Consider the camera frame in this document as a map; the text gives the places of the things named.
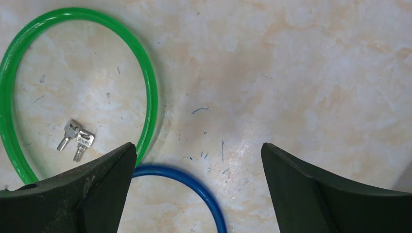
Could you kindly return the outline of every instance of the marble surface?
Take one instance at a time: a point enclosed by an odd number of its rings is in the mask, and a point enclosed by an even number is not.
[[[3,0],[0,53],[30,20],[68,6],[105,12],[143,43],[162,99],[144,162],[202,180],[229,232],[278,232],[264,142],[384,188],[412,159],[410,0]],[[74,142],[55,149],[70,118],[96,134],[85,163],[137,142],[145,106],[132,53],[90,22],[42,34],[16,80],[18,136],[42,179],[78,165]],[[207,110],[193,114],[198,108]],[[21,185],[0,145],[0,187]],[[144,177],[132,181],[119,232],[215,232],[215,225],[184,185]]]

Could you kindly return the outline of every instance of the silver key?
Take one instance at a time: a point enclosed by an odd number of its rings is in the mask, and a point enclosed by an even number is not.
[[[75,138],[79,131],[82,129],[82,125],[77,123],[74,120],[69,120],[64,127],[65,136],[63,140],[60,142],[59,146],[57,146],[58,151],[62,151],[70,139]]]
[[[94,140],[94,135],[86,130],[80,130],[79,134],[77,134],[76,141],[77,151],[76,155],[73,158],[73,161],[80,162],[82,159],[83,153],[87,148],[91,146]]]

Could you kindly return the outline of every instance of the key head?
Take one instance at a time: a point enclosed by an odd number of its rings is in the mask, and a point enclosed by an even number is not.
[[[93,143],[94,135],[86,130],[80,130],[79,134],[77,134],[76,142],[82,144],[86,147],[90,147]]]
[[[80,125],[74,120],[69,120],[66,126],[64,127],[65,135],[67,134],[68,136],[70,136],[70,138],[76,137],[81,129],[82,125]]]

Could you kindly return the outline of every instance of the marble floor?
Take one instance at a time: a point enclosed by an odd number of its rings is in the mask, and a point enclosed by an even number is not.
[[[384,188],[411,162],[410,0],[2,0],[0,54],[35,17],[69,6],[107,13],[142,42],[161,98],[159,134],[144,163],[177,166],[204,182],[229,232],[279,232],[264,142]],[[42,179],[78,165],[74,142],[56,151],[70,118],[96,135],[83,164],[136,143],[145,107],[133,54],[90,22],[42,34],[16,79],[20,144]],[[193,113],[199,108],[207,110]],[[0,145],[0,189],[20,186]],[[132,180],[120,233],[215,231],[185,186]]]

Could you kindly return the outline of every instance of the green plastic coating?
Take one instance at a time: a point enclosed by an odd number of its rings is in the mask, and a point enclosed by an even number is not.
[[[120,36],[136,56],[146,85],[147,109],[143,130],[136,146],[136,166],[146,153],[155,132],[157,119],[157,85],[152,64],[143,46],[121,23],[103,13],[85,8],[62,8],[45,13],[24,27],[13,39],[0,66],[0,136],[16,172],[25,184],[38,178],[27,163],[18,143],[12,116],[12,96],[16,72],[30,44],[47,28],[68,20],[87,20],[101,24]]]

